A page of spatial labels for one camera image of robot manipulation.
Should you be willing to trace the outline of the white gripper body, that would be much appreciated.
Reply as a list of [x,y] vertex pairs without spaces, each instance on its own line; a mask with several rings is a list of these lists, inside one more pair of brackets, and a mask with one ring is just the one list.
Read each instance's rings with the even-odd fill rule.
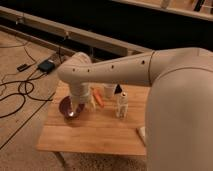
[[70,84],[70,96],[76,103],[87,103],[90,100],[90,87],[88,83]]

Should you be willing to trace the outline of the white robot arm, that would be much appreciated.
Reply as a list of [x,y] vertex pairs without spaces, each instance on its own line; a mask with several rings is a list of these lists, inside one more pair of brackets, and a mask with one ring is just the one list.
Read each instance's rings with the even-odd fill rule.
[[177,48],[98,63],[76,53],[58,75],[80,103],[90,82],[148,86],[147,171],[213,171],[213,52]]

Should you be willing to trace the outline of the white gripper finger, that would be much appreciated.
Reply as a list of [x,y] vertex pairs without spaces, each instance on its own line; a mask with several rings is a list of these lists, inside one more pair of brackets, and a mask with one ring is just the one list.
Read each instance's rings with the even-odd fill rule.
[[75,115],[78,115],[83,110],[83,105],[78,103],[72,104],[72,111]]
[[87,102],[86,106],[87,106],[87,108],[89,110],[95,110],[96,109],[96,103],[95,103],[94,97],[91,97],[89,99],[89,101]]

